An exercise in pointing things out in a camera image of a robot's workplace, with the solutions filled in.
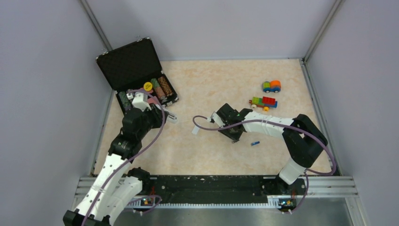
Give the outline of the white battery cover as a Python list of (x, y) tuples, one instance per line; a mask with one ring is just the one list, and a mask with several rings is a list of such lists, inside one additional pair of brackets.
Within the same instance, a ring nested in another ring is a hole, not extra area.
[(200, 130), (200, 128), (198, 126), (194, 126), (194, 128), (192, 130), (192, 134), (197, 135), (199, 130)]

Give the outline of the white remote control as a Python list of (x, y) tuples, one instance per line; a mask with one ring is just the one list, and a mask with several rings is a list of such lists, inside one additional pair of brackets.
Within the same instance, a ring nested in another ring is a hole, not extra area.
[(176, 124), (178, 122), (178, 118), (177, 115), (169, 112), (169, 111), (165, 111), (165, 116), (166, 116), (166, 121)]

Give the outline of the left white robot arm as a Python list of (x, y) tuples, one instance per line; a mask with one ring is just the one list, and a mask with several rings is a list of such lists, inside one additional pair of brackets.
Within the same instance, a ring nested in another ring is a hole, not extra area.
[(162, 130), (169, 116), (176, 121), (174, 114), (156, 104), (132, 108), (124, 115), (103, 168), (83, 200), (74, 210), (66, 211), (64, 225), (112, 226), (134, 196), (150, 191), (149, 173), (143, 169), (133, 169), (122, 184), (119, 181), (133, 160), (148, 149), (142, 146), (143, 138), (151, 129)]

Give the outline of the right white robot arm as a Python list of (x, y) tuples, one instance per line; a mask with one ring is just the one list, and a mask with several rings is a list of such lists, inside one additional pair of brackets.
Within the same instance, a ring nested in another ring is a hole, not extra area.
[(295, 188), (297, 178), (310, 168), (328, 145), (326, 137), (304, 114), (294, 118), (280, 118), (244, 108), (241, 111), (224, 104), (211, 115), (220, 132), (232, 141), (239, 141), (243, 132), (256, 132), (282, 139), (290, 159), (278, 173), (276, 188), (288, 194)]

